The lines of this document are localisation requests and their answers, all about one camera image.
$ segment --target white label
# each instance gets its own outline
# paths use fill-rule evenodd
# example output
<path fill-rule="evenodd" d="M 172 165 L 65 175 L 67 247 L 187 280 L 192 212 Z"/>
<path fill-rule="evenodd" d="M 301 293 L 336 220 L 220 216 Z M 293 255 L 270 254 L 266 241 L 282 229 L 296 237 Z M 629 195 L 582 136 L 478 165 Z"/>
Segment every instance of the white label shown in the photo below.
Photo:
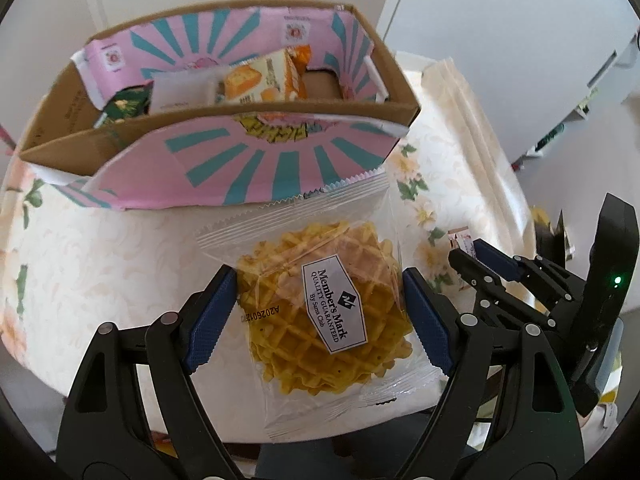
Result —
<path fill-rule="evenodd" d="M 308 44 L 310 30 L 311 22 L 304 18 L 285 18 L 282 42 L 287 46 Z"/>
<path fill-rule="evenodd" d="M 102 50 L 102 62 L 104 67 L 110 72 L 116 72 L 124 67 L 124 56 L 119 46 L 116 44 L 105 47 Z"/>
<path fill-rule="evenodd" d="M 360 295 L 337 254 L 302 266 L 306 312 L 335 354 L 367 342 Z"/>

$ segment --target orange snack package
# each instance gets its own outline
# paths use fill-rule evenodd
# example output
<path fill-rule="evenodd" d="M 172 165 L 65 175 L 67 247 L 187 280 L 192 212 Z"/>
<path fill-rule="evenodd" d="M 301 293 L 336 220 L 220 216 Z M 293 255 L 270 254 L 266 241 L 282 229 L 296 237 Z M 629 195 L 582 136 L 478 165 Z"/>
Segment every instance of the orange snack package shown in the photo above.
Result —
<path fill-rule="evenodd" d="M 301 45 L 247 61 L 225 77 L 225 98 L 238 103 L 305 99 L 302 74 L 310 60 L 311 48 Z"/>

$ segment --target blue gripper pad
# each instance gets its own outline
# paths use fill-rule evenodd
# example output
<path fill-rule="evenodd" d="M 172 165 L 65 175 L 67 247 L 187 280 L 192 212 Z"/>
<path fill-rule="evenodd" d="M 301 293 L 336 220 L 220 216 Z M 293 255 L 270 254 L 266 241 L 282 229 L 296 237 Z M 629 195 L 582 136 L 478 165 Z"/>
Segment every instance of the blue gripper pad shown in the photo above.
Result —
<path fill-rule="evenodd" d="M 211 358 L 226 320 L 236 304 L 237 290 L 236 272 L 230 270 L 223 276 L 214 291 L 210 291 L 207 287 L 207 290 L 200 295 L 198 302 L 206 301 L 207 303 L 200 317 L 193 324 L 189 335 L 189 351 L 184 358 L 185 366 L 192 373 Z"/>
<path fill-rule="evenodd" d="M 408 269 L 402 273 L 402 283 L 407 314 L 429 361 L 434 366 L 441 368 L 445 375 L 449 375 L 454 365 L 454 357 L 451 355 L 449 344 L 449 332 L 441 322 L 431 301 L 428 300 Z"/>
<path fill-rule="evenodd" d="M 488 244 L 482 238 L 474 240 L 474 249 L 478 260 L 508 282 L 519 282 L 522 272 L 518 263 L 503 252 Z"/>

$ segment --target yellow object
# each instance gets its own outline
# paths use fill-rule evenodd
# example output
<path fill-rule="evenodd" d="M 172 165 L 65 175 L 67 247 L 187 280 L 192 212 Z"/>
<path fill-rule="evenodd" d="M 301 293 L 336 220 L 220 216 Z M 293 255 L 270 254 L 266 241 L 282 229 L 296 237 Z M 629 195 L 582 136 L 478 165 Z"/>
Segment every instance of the yellow object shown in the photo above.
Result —
<path fill-rule="evenodd" d="M 225 98 L 239 103 L 305 99 L 302 74 L 310 59 L 310 47 L 302 45 L 247 61 L 225 77 Z"/>
<path fill-rule="evenodd" d="M 264 381 L 280 391 L 341 393 L 354 383 L 383 377 L 395 359 L 411 355 L 404 336 L 412 326 L 401 310 L 400 267 L 390 240 L 378 241 L 371 222 L 310 224 L 261 242 L 238 261 L 239 304 L 249 321 L 251 352 L 264 363 Z M 335 354 L 306 312 L 302 265 L 337 254 L 362 300 L 367 343 Z"/>

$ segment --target round table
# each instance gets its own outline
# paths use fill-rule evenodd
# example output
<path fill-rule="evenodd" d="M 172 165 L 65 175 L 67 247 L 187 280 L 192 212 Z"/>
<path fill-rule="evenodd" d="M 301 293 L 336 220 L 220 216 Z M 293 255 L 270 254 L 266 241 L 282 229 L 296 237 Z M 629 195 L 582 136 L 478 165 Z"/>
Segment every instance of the round table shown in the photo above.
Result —
<path fill-rule="evenodd" d="M 422 66 L 427 66 L 424 59 Z M 449 268 L 450 229 L 469 226 L 507 254 L 534 253 L 534 235 L 517 180 L 468 85 L 450 61 L 406 76 L 422 102 L 407 138 L 385 163 L 391 177 L 402 264 L 439 283 L 461 310 Z M 424 186 L 411 186 L 419 180 Z M 117 212 L 84 208 L 44 184 L 14 156 L 2 187 L 2 342 L 42 381 L 68 394 L 98 325 L 151 323 L 202 290 L 220 263 L 204 255 L 194 232 L 255 205 Z M 265 430 L 260 384 L 239 307 L 208 364 L 192 375 L 224 442 L 308 440 L 355 431 L 437 403 L 443 375 L 381 406 L 353 407 L 331 420 L 274 437 Z M 424 352 L 419 344 L 414 351 Z M 140 386 L 152 430 L 164 431 L 148 368 Z"/>

